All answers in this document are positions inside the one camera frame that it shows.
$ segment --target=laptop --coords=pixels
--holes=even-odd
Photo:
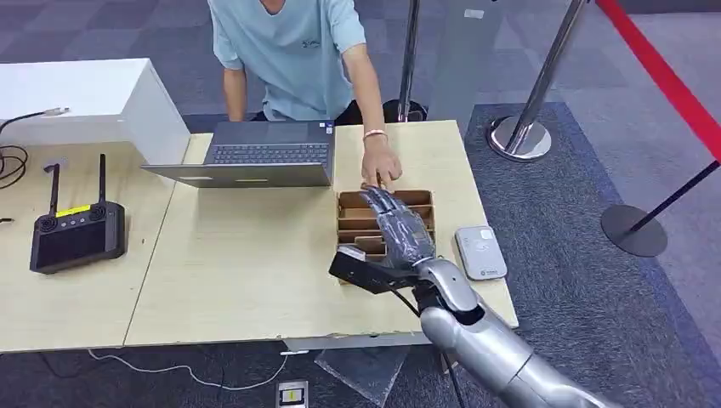
[[[203,164],[141,167],[198,188],[327,187],[334,147],[332,121],[221,122]]]

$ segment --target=laptop lid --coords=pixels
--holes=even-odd
[[[327,187],[320,163],[144,165],[144,170],[197,188]]]

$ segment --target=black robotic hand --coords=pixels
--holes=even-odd
[[[384,266],[411,269],[413,264],[435,257],[435,245],[423,220],[388,191],[366,186],[360,193],[378,217],[388,255]]]

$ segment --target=silver robotic forearm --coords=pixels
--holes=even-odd
[[[506,405],[619,407],[591,394],[535,355],[531,346],[483,303],[454,263],[436,258],[425,260],[416,268],[421,279],[438,289],[445,304],[423,309],[423,333]]]

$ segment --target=finger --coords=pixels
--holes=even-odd
[[[366,181],[366,184],[378,187],[378,180],[375,177],[375,172],[371,173],[368,172],[365,168],[363,168],[361,175],[363,176],[363,180]]]
[[[385,189],[393,192],[393,178],[390,175],[390,172],[388,170],[383,170],[381,172],[378,172],[378,175],[381,178],[381,183],[385,186]]]
[[[390,171],[390,177],[393,178],[393,180],[400,179],[400,176],[403,175],[403,168],[400,166],[400,161],[398,159],[395,159],[393,168]]]

